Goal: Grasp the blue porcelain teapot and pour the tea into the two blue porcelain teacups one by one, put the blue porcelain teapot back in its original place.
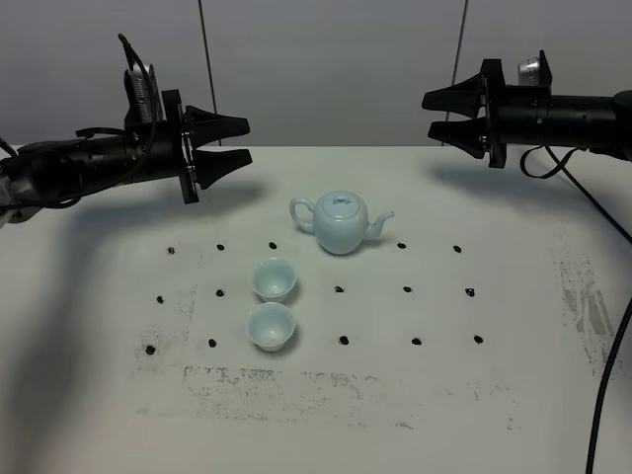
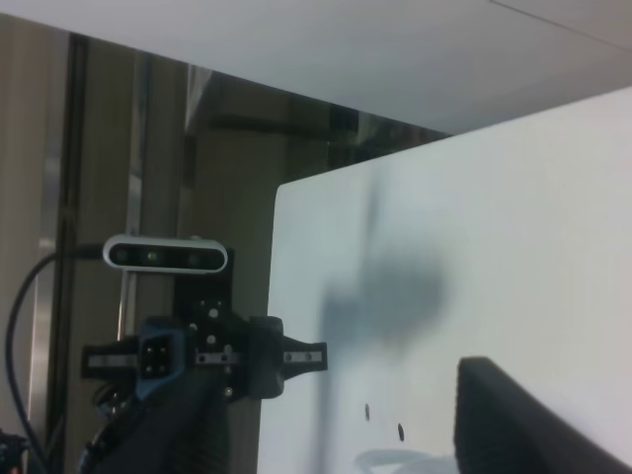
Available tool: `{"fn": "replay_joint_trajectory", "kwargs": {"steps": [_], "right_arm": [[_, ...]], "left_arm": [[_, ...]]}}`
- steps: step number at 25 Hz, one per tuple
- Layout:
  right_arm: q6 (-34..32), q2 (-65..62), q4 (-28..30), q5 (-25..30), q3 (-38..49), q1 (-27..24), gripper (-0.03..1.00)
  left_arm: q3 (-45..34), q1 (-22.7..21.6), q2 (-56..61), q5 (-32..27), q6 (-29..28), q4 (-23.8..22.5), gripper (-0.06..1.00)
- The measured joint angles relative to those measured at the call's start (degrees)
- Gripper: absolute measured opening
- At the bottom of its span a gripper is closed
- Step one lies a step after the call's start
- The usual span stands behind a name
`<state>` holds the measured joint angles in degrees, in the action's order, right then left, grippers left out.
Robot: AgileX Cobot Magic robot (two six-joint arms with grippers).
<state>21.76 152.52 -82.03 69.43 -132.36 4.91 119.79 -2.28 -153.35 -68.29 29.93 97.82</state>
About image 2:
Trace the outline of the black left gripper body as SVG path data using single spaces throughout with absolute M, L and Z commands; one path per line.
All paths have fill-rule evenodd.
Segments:
M 187 333 L 187 366 L 184 375 L 200 371 L 218 381 L 226 397 L 249 397 L 247 351 L 249 321 L 232 308 L 234 256 L 228 255 L 225 269 L 210 275 L 174 277 L 174 313 Z M 82 351 L 81 376 L 121 386 L 135 395 L 138 333 L 102 346 L 87 346 Z M 323 372 L 328 368 L 326 343 L 304 343 L 285 335 L 283 329 L 283 376 Z

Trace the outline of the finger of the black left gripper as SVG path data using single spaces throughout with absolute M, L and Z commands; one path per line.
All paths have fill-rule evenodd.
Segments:
M 187 366 L 187 333 L 173 318 L 149 318 L 139 329 L 135 395 L 145 400 Z
M 249 321 L 247 351 L 248 394 L 252 399 L 273 399 L 283 392 L 283 324 L 277 317 Z

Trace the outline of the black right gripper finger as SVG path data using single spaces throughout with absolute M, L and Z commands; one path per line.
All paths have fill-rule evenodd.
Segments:
M 486 357 L 457 369 L 455 458 L 461 473 L 629 473 Z

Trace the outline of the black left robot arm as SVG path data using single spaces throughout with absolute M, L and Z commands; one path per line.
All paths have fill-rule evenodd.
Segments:
M 84 448 L 81 473 L 226 473 L 229 404 L 280 396 L 286 380 L 328 368 L 326 343 L 285 335 L 277 317 L 232 308 L 234 255 L 214 274 L 177 275 L 174 313 L 136 334 L 86 346 L 80 374 L 101 380 L 106 425 Z

